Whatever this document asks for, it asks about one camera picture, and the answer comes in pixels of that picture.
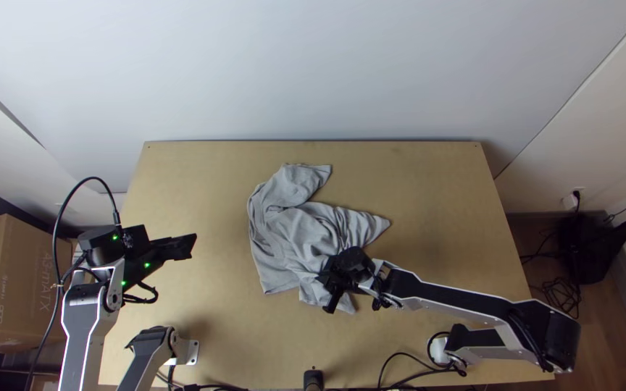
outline plywood tabletop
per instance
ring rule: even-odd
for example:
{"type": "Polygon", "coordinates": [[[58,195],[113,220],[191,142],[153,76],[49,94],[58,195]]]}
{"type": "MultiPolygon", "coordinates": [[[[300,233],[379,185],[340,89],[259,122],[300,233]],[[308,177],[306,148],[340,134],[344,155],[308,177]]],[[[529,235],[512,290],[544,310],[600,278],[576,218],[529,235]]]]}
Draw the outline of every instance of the plywood tabletop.
{"type": "MultiPolygon", "coordinates": [[[[366,248],[423,280],[530,298],[482,147],[474,142],[151,142],[143,147],[122,209],[125,226],[145,224],[152,239],[198,235],[193,258],[168,261],[146,282],[159,301],[128,305],[108,334],[101,384],[118,384],[142,329],[176,327],[200,341],[196,366],[181,383],[300,388],[315,366],[326,386],[375,387],[396,351],[426,358],[427,339],[464,321],[430,311],[374,312],[356,296],[357,314],[326,314],[296,290],[264,295],[249,247],[246,202],[284,163],[332,164],[314,201],[369,211],[392,221],[366,248]]],[[[141,294],[132,289],[130,293],[141,294]]],[[[397,358],[384,384],[422,367],[397,358]]],[[[436,374],[412,384],[486,384],[552,379],[521,361],[483,361],[468,376],[436,374]]]]}

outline gray cloth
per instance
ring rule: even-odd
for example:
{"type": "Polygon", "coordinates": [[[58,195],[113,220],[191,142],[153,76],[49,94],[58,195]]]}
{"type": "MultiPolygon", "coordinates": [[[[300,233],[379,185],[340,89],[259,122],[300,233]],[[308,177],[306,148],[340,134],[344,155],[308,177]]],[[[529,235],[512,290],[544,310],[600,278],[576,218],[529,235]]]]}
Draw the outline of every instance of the gray cloth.
{"type": "MultiPolygon", "coordinates": [[[[265,294],[299,287],[301,301],[324,306],[329,292],[315,277],[328,256],[374,241],[391,223],[366,212],[306,202],[331,166],[284,164],[248,199],[250,247],[265,294]]],[[[345,294],[338,309],[353,314],[345,294]]]]}

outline wooden floor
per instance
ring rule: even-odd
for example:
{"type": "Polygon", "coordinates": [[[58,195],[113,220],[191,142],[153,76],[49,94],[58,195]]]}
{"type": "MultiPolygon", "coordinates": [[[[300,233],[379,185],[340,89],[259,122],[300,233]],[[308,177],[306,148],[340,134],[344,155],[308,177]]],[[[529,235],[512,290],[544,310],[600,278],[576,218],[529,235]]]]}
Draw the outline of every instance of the wooden floor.
{"type": "MultiPolygon", "coordinates": [[[[514,217],[509,225],[519,254],[534,253],[548,230],[554,226],[553,219],[525,219],[514,217]]],[[[544,249],[554,250],[555,240],[544,249]]],[[[550,258],[534,259],[524,265],[530,285],[565,275],[559,262],[550,258]]],[[[595,285],[582,287],[583,302],[580,305],[579,322],[582,325],[581,340],[573,373],[559,375],[550,382],[516,384],[490,384],[489,391],[570,391],[626,390],[626,310],[622,305],[615,281],[610,275],[595,285]]],[[[533,291],[533,297],[546,303],[542,294],[533,291]]],[[[437,391],[462,391],[466,387],[441,387],[437,391]]],[[[475,385],[482,391],[485,385],[475,385]]]]}

